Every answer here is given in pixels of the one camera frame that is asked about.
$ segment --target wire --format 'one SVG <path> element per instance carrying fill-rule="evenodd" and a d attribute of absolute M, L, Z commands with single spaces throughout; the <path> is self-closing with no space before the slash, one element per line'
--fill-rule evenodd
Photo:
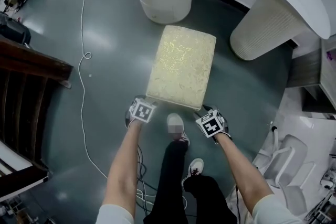
<path fill-rule="evenodd" d="M 80 36 L 81 36 L 81 41 L 82 41 L 82 58 L 79 61 L 78 64 L 78 74 L 79 74 L 79 79 L 80 82 L 82 83 L 82 87 L 83 87 L 83 101 L 82 101 L 82 107 L 80 109 L 80 119 L 82 122 L 82 131 L 83 131 L 83 135 L 84 135 L 84 146 L 85 146 L 85 151 L 86 151 L 86 155 L 88 156 L 89 160 L 91 161 L 91 163 L 95 166 L 95 168 L 97 168 L 97 170 L 105 177 L 107 178 L 107 175 L 105 175 L 103 173 L 103 171 L 101 169 L 99 169 L 99 167 L 93 162 L 93 160 L 91 159 L 88 149 L 87 149 L 87 145 L 86 145 L 86 134 L 85 134 L 85 129 L 84 129 L 84 122 L 83 122 L 83 107 L 84 107 L 84 100 L 85 100 L 85 86 L 82 80 L 82 76 L 80 73 L 80 65 L 82 64 L 82 61 L 84 59 L 89 60 L 92 57 L 92 53 L 90 52 L 85 52 L 84 50 L 84 42 L 83 42 L 83 13 L 84 13 L 84 6 L 85 6 L 85 0 L 83 0 L 83 6 L 82 6 L 82 12 L 80 15 Z"/>
<path fill-rule="evenodd" d="M 143 178 L 142 178 L 143 154 L 142 154 L 142 150 L 141 150 L 139 145 L 138 145 L 138 157 L 139 157 L 139 162 L 140 162 L 140 178 L 141 178 L 141 182 L 142 182 L 142 186 L 143 186 L 143 193 L 144 193 L 144 196 L 143 196 L 143 199 L 142 199 L 142 206 L 144 208 L 145 215 L 147 216 L 148 212 L 147 212 L 146 187 L 145 187 L 145 184 L 144 184 Z"/>
<path fill-rule="evenodd" d="M 238 210 L 238 219 L 239 219 L 239 224 L 240 224 L 240 211 L 239 211 L 239 200 L 238 200 L 238 187 L 236 185 L 236 195 L 237 195 L 237 210 Z"/>
<path fill-rule="evenodd" d="M 141 150 L 141 147 L 140 146 L 138 146 L 138 151 L 140 151 L 140 154 L 138 153 L 138 156 L 139 156 L 139 159 L 140 159 L 140 155 L 141 156 L 143 156 L 142 155 L 142 150 Z M 147 182 L 145 182 L 144 180 L 143 180 L 143 177 L 144 177 L 144 175 L 146 174 L 146 172 L 147 172 L 147 167 L 143 164 L 143 163 L 139 163 L 140 165 L 141 165 L 141 168 L 140 168 L 140 177 L 138 177 L 138 181 L 141 181 L 142 182 L 142 184 L 143 184 L 143 187 L 145 188 L 145 186 L 144 185 L 147 185 L 148 187 L 150 187 L 151 189 L 153 189 L 153 190 L 155 190 L 155 191 L 157 191 L 157 189 L 156 188 L 154 188 L 153 186 L 151 186 L 150 184 L 148 184 Z M 136 196 L 139 198 L 139 199 L 141 199 L 142 200 L 142 207 L 138 204 L 138 206 L 140 206 L 142 209 L 144 209 L 144 210 L 146 210 L 146 211 L 149 211 L 149 212 L 151 212 L 150 210 L 148 210 L 147 209 L 147 206 L 145 206 L 145 204 L 149 204 L 149 205 L 154 205 L 152 202 L 150 202 L 150 201 L 147 201 L 147 197 L 156 197 L 156 195 L 144 195 L 144 193 L 140 190 L 140 189 L 137 189 L 137 194 L 136 194 Z M 185 206 L 184 206 L 184 210 L 187 208 L 187 206 L 188 206 L 188 201 L 187 201 L 187 199 L 184 197 L 184 196 L 182 196 L 182 198 L 185 200 Z"/>

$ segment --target black bag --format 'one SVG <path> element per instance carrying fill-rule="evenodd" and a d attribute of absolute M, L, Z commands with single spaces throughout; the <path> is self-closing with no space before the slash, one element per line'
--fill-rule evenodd
<path fill-rule="evenodd" d="M 26 26 L 4 13 L 0 13 L 0 35 L 23 45 L 29 44 L 32 37 Z"/>

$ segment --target white cable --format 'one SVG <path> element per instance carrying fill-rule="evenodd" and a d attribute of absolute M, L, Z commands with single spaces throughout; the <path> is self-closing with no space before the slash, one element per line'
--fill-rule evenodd
<path fill-rule="evenodd" d="M 80 109 L 80 119 L 81 119 L 81 122 L 82 122 L 82 130 L 83 130 L 83 135 L 84 135 L 84 146 L 85 146 L 86 155 L 88 156 L 88 158 L 91 161 L 91 163 L 95 166 L 95 168 L 97 168 L 98 171 L 104 177 L 107 178 L 107 176 L 102 172 L 102 170 L 99 169 L 99 167 L 90 158 L 90 155 L 89 155 L 89 152 L 88 152 L 88 149 L 87 149 L 87 146 L 86 146 L 86 135 L 85 135 L 85 129 L 84 129 L 84 122 L 83 122 L 83 107 L 84 107 L 84 99 L 85 99 L 85 86 L 84 86 L 84 83 L 83 83 L 83 80 L 82 80 L 82 76 L 80 74 L 80 65 L 81 65 L 83 59 L 86 59 L 86 60 L 91 59 L 92 53 L 84 51 L 84 42 L 83 42 L 83 13 L 84 13 L 84 5 L 85 5 L 85 0 L 83 0 L 82 12 L 81 12 L 81 15 L 80 15 L 80 35 L 81 35 L 81 40 L 82 40 L 82 58 L 80 59 L 79 64 L 78 64 L 78 74 L 79 74 L 80 82 L 82 83 L 82 86 L 83 86 L 83 101 L 82 101 L 82 107 Z"/>
<path fill-rule="evenodd" d="M 83 87 L 83 101 L 82 101 L 82 107 L 80 109 L 80 119 L 81 119 L 81 122 L 82 122 L 82 131 L 83 131 L 83 135 L 84 135 L 84 146 L 85 146 L 85 151 L 86 151 L 86 155 L 88 156 L 89 160 L 91 161 L 91 163 L 95 166 L 95 168 L 97 168 L 97 170 L 105 177 L 107 178 L 107 175 L 105 175 L 103 173 L 103 171 L 93 162 L 93 160 L 91 159 L 90 155 L 89 155 L 89 152 L 88 152 L 88 149 L 87 149 L 87 145 L 86 145 L 86 135 L 85 135 L 85 129 L 84 129 L 84 122 L 83 122 L 83 107 L 84 107 L 84 100 L 85 100 L 85 86 L 84 86 L 84 83 L 83 83 L 83 80 L 82 80 L 82 76 L 81 76 L 81 73 L 80 73 L 80 65 L 82 64 L 82 61 L 84 59 L 86 60 L 89 60 L 91 59 L 92 57 L 92 53 L 91 52 L 85 52 L 84 50 L 84 42 L 83 42 L 83 13 L 84 13 L 84 5 L 85 5 L 85 0 L 83 0 L 83 6 L 82 6 L 82 12 L 81 12 L 81 15 L 80 15 L 80 35 L 81 35 L 81 43 L 82 43 L 82 58 L 80 59 L 79 61 L 79 64 L 78 64 L 78 74 L 79 74 L 79 79 L 80 79 L 80 82 L 82 83 L 82 87 Z M 140 164 L 142 163 L 142 159 L 140 157 L 140 153 L 139 153 L 139 162 Z M 140 189 L 137 189 L 137 194 L 136 196 L 141 199 L 141 200 L 144 200 L 147 204 L 150 204 L 150 205 L 154 205 L 152 202 L 150 201 L 147 201 L 147 197 L 156 197 L 156 195 L 146 195 L 146 188 L 145 188 L 145 185 L 144 185 L 144 182 L 143 182 L 143 179 L 142 179 L 142 184 L 143 184 L 143 192 L 142 190 Z M 184 210 L 187 208 L 187 199 L 182 196 L 182 198 L 185 200 L 185 207 L 184 207 Z"/>
<path fill-rule="evenodd" d="M 140 177 L 141 177 L 142 186 L 143 186 L 143 192 L 144 192 L 144 196 L 142 196 L 142 197 L 144 197 L 144 199 L 143 198 L 142 199 L 145 201 L 145 203 L 147 203 L 147 195 L 146 195 L 145 183 L 144 183 L 143 177 L 141 175 L 141 169 L 142 169 L 142 165 L 143 165 L 143 159 L 141 158 L 141 152 L 139 150 L 139 146 L 138 146 L 138 156 L 139 156 L 139 162 L 140 162 Z M 147 207 L 146 206 L 145 206 L 144 210 L 145 210 L 145 213 L 146 213 L 146 216 L 147 216 Z"/>

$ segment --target white shirt sleeve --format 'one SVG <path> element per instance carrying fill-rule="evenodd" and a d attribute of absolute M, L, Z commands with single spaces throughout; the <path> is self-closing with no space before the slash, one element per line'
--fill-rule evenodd
<path fill-rule="evenodd" d="M 302 224 L 274 194 L 261 199 L 253 208 L 255 224 Z"/>
<path fill-rule="evenodd" d="M 134 224 L 134 219 L 126 209 L 118 205 L 102 205 L 96 224 Z"/>

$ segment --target concrete floor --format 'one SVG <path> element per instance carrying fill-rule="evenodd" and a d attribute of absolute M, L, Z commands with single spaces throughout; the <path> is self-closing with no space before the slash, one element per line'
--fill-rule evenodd
<path fill-rule="evenodd" d="M 35 50 L 75 67 L 72 89 L 56 91 L 47 115 L 43 160 L 51 179 L 26 194 L 26 198 L 34 195 L 43 215 L 57 223 L 94 223 L 106 186 L 106 179 L 86 156 L 80 123 L 81 6 L 82 0 L 29 0 L 17 14 L 32 30 L 30 44 Z M 237 59 L 229 48 L 229 36 L 243 16 L 219 0 L 193 0 L 190 14 L 177 25 L 217 37 L 204 103 L 220 108 L 235 143 L 253 160 L 280 105 L 292 49 L 282 45 L 251 62 Z M 85 48 L 92 52 L 92 58 L 81 66 L 88 151 L 107 174 L 126 132 L 124 112 L 135 95 L 145 94 L 164 26 L 147 19 L 139 0 L 86 0 L 83 21 Z M 172 111 L 183 117 L 191 139 L 185 169 L 192 159 L 203 158 L 203 174 L 213 176 L 227 195 L 234 181 L 224 154 L 200 133 L 192 112 L 177 107 L 161 109 L 142 130 L 140 146 L 148 168 L 145 180 L 158 184 L 164 150 L 170 142 L 165 119 Z M 187 213 L 195 214 L 194 198 L 185 197 Z M 142 223 L 143 216 L 137 208 L 136 223 Z"/>

